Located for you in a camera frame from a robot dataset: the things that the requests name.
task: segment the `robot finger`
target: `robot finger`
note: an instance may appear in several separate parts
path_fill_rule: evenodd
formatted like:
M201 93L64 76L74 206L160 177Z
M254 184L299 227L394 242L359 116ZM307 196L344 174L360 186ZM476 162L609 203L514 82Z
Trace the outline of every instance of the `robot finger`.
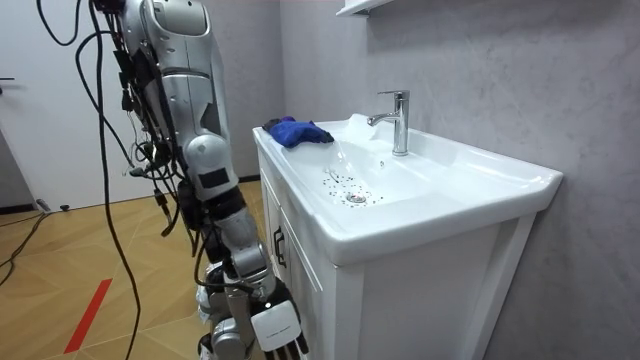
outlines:
M284 348L277 348L276 349L276 353L278 353L278 359L280 359L280 360L288 360L289 359L287 357L287 352L284 350Z
M300 352L302 352L303 354L309 353L309 345L307 345L307 339L304 338L303 333L300 333L300 336L298 336L296 342L298 343L298 347L300 347Z
M298 352L298 347L296 346L295 341L288 343L287 349L289 350L289 356L291 356L291 360L300 360L300 353Z

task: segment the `wooden floor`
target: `wooden floor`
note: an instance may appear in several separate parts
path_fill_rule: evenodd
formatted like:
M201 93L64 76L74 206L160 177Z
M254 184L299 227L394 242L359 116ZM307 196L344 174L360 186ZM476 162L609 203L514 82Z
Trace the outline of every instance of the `wooden floor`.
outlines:
M260 182L240 184L264 240ZM166 219L153 198L112 205L118 236L142 302L132 359L197 359L209 329L196 316L194 259L184 226L159 234ZM29 215L0 216L0 226ZM0 261L27 236L34 220L0 227ZM0 358L7 360L124 359L135 303L106 227L102 206L56 213L16 261L0 288ZM7 266L0 269L4 277ZM113 279L79 351L64 354L99 284Z

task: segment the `door handle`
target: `door handle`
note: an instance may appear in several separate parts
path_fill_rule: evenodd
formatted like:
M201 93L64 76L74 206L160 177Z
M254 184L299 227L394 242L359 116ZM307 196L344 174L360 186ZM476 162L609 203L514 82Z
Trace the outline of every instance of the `door handle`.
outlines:
M278 230L273 233L273 248L276 252L276 258L278 258L278 264L287 268L287 262L284 259L284 253L280 251L280 243L284 241L284 234L282 233L282 227L278 226Z
M0 78L0 81L14 81L16 78ZM2 95L2 86L0 86L0 95Z

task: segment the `faucet handle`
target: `faucet handle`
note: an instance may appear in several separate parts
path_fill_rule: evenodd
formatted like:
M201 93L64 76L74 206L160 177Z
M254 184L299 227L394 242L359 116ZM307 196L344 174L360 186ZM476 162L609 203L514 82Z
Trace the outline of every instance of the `faucet handle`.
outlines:
M393 98L397 101L400 100L409 100L409 95L411 92L409 90L389 90L389 91L380 91L378 95L382 94L393 94Z

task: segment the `blue towel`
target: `blue towel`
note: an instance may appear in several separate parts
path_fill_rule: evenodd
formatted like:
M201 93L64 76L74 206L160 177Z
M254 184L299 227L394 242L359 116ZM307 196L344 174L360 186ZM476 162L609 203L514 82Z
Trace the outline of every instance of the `blue towel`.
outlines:
M317 127L312 121L308 123L296 122L291 116L286 116L271 127L269 134L287 149L294 148L302 142L330 143L333 136Z

